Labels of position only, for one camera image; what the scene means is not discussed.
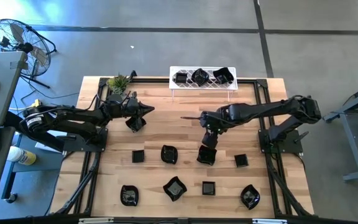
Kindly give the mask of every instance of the wheel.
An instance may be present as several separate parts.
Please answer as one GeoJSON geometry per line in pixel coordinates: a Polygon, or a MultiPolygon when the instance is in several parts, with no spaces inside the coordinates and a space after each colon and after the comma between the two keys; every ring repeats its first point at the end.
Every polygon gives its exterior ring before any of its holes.
{"type": "Polygon", "coordinates": [[[17,199],[17,194],[13,193],[13,194],[11,194],[11,196],[9,196],[9,199],[6,199],[6,202],[13,203],[14,201],[16,201],[16,199],[17,199]]]}

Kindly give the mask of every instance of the white bottle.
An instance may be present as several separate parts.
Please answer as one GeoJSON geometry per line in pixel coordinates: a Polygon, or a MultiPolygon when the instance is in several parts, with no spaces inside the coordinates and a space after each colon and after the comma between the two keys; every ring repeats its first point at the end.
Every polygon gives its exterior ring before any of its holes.
{"type": "Polygon", "coordinates": [[[29,166],[35,162],[36,158],[37,156],[32,152],[16,146],[11,146],[6,160],[29,166]]]}

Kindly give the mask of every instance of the white rack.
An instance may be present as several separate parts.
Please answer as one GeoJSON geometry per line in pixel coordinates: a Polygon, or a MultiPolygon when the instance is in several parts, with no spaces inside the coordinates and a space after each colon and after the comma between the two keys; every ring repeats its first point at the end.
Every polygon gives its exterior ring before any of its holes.
{"type": "Polygon", "coordinates": [[[169,89],[172,91],[172,99],[173,99],[173,91],[174,90],[226,90],[227,91],[227,99],[230,101],[232,94],[234,91],[238,90],[237,85],[237,75],[236,68],[228,67],[229,71],[234,77],[234,80],[231,83],[219,84],[217,79],[215,79],[213,72],[221,69],[222,67],[180,67],[180,66],[171,66],[169,72],[169,89]],[[205,83],[202,86],[198,86],[196,83],[175,83],[173,81],[177,72],[186,73],[187,79],[191,80],[191,75],[199,68],[202,68],[208,75],[210,82],[205,83]]]}

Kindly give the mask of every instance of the green plant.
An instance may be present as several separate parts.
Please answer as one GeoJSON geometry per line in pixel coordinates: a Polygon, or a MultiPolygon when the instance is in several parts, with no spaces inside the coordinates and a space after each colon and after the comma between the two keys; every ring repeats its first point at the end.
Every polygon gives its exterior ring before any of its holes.
{"type": "Polygon", "coordinates": [[[119,74],[114,78],[109,78],[106,84],[113,93],[122,94],[127,88],[129,81],[129,78],[119,74]]]}

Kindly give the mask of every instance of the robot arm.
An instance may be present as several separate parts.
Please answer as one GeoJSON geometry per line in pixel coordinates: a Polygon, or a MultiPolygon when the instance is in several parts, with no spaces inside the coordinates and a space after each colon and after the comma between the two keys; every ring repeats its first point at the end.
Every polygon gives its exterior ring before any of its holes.
{"type": "Polygon", "coordinates": [[[321,119],[321,113],[317,102],[310,96],[293,96],[288,100],[281,100],[261,105],[248,105],[246,103],[234,103],[218,108],[216,112],[203,111],[199,118],[200,125],[206,128],[203,144],[214,149],[218,143],[218,134],[222,134],[230,128],[248,123],[254,118],[290,114],[291,117],[279,126],[269,128],[271,141],[285,137],[286,133],[299,127],[301,124],[314,124],[321,119]]]}
{"type": "Polygon", "coordinates": [[[131,117],[126,121],[127,126],[133,132],[140,130],[146,124],[142,117],[153,110],[154,107],[138,102],[134,92],[131,97],[127,96],[124,99],[120,95],[110,95],[98,109],[93,111],[63,105],[30,108],[24,111],[25,119],[21,125],[27,125],[32,133],[63,131],[78,134],[86,142],[92,142],[97,141],[97,127],[104,127],[114,118],[131,117]]]}

